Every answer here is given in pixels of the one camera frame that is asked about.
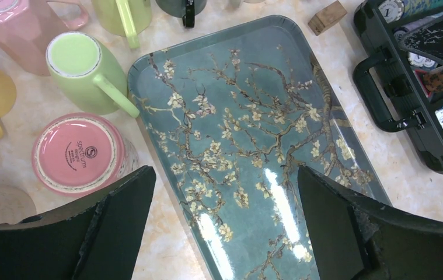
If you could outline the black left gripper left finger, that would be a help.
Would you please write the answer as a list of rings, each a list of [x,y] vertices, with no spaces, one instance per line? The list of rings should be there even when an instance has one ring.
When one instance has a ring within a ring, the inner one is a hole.
[[[0,224],[0,279],[130,279],[156,173],[118,181],[19,223]]]

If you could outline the dark teal mug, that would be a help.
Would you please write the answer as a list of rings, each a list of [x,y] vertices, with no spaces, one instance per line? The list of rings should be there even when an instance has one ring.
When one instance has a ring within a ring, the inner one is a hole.
[[[182,19],[183,27],[195,27],[196,15],[203,11],[207,0],[156,0],[158,6],[167,14]]]

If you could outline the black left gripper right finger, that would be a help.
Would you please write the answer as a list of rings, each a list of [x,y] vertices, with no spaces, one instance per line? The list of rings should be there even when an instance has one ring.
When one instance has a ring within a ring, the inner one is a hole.
[[[300,166],[321,279],[443,279],[443,222],[413,215]]]

